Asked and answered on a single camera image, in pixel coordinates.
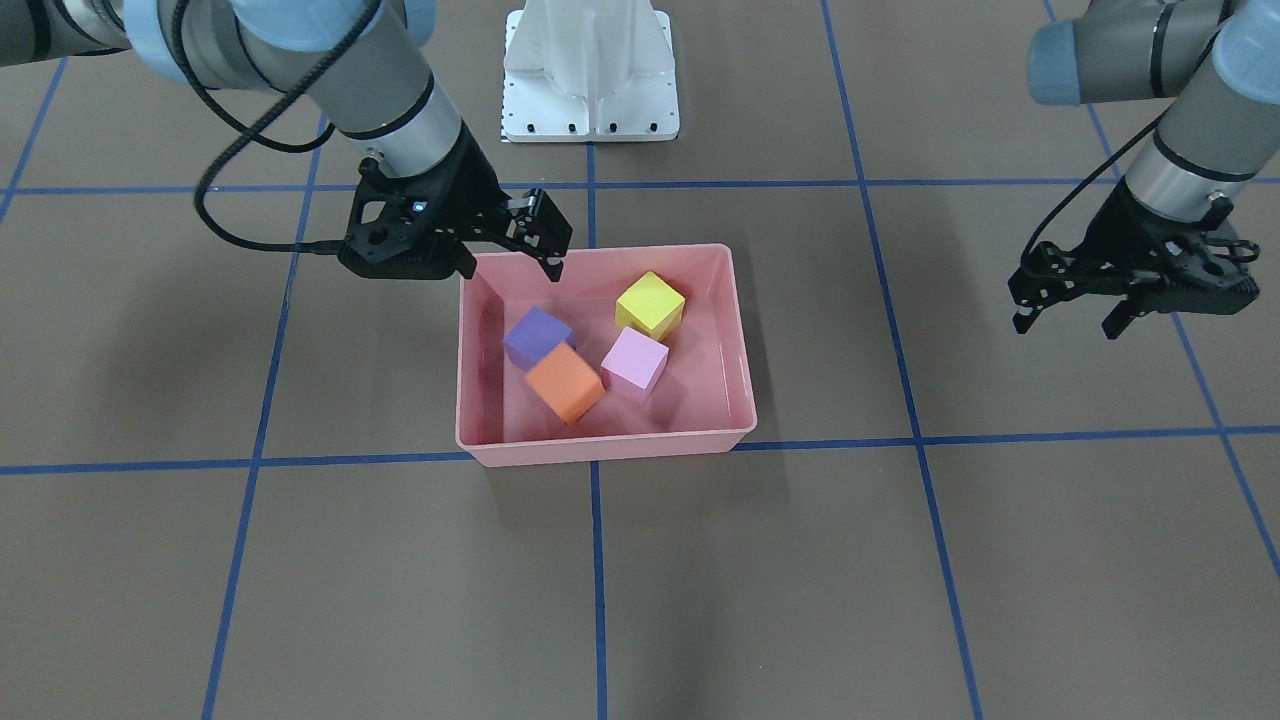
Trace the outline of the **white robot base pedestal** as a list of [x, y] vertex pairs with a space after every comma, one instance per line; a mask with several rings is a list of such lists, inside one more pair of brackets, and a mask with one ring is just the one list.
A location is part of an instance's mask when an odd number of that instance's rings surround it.
[[527, 1], [504, 22], [500, 137], [640, 143], [678, 137], [672, 22], [649, 1]]

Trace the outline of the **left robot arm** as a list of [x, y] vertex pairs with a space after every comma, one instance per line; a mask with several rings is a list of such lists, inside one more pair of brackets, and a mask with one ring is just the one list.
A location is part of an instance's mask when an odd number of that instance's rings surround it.
[[1228, 218], [1277, 154], [1275, 1], [1093, 1], [1036, 33], [1027, 85], [1042, 105], [1167, 108], [1123, 145], [1135, 159], [1076, 247], [1028, 240], [1007, 281], [1018, 333], [1085, 295], [1117, 297], [1111, 340], [1153, 313], [1231, 315], [1258, 297], [1260, 249]]

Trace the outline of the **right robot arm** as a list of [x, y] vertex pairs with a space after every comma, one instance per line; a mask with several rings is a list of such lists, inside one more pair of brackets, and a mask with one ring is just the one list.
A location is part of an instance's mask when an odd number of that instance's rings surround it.
[[[236, 132], [193, 205], [219, 238], [333, 256], [367, 279], [471, 278], [472, 242], [530, 256], [558, 281], [572, 229], [540, 188], [511, 197], [422, 54], [431, 1], [5, 1], [3, 64], [136, 53]], [[361, 152], [340, 240], [256, 242], [206, 197], [251, 143], [307, 152], [339, 135]]]

